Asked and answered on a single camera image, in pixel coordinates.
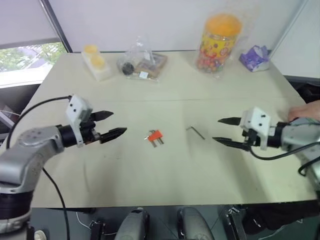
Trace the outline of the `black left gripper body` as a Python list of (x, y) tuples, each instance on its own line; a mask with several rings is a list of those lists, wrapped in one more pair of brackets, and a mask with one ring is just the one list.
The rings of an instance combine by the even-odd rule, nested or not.
[(102, 120), (102, 116), (102, 112), (94, 112), (89, 116), (88, 120), (80, 123), (80, 133), (85, 145), (100, 140), (101, 134), (95, 130), (95, 127), (96, 122)]

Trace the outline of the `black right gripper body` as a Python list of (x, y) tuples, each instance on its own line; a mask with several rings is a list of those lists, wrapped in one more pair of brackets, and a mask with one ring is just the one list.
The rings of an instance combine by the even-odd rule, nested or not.
[(253, 129), (243, 130), (242, 136), (244, 137), (243, 150), (247, 152), (249, 152), (252, 147), (259, 147), (261, 145), (261, 138)]

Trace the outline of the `bare person hand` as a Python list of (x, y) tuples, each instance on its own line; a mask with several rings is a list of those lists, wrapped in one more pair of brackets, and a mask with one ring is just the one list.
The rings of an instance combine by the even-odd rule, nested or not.
[(297, 118), (311, 118), (320, 120), (320, 101), (312, 101), (301, 106), (292, 107), (288, 112), (288, 121), (291, 122)]

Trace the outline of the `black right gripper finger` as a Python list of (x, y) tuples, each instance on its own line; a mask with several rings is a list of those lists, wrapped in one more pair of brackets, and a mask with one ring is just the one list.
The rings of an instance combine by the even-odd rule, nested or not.
[(249, 151), (251, 149), (251, 146), (248, 145), (245, 142), (238, 142), (233, 141), (231, 138), (225, 138), (225, 137), (212, 137), (213, 140), (217, 141), (220, 144), (223, 144), (227, 147), (235, 148), (235, 149), (241, 149), (244, 151)]
[(227, 124), (227, 125), (232, 125), (232, 126), (239, 126), (241, 122), (240, 117), (226, 117), (226, 118), (221, 118), (218, 120), (219, 123)]

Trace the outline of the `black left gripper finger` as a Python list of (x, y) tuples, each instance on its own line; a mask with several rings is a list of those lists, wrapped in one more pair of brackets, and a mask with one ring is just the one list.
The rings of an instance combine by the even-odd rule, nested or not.
[(112, 141), (118, 137), (120, 137), (122, 134), (126, 132), (126, 127), (117, 127), (109, 130), (107, 133), (101, 134), (99, 138), (100, 144), (105, 144), (109, 141)]
[(101, 110), (93, 113), (93, 121), (94, 122), (99, 122), (102, 120), (105, 120), (112, 116), (114, 113), (111, 111), (106, 111), (106, 110)]

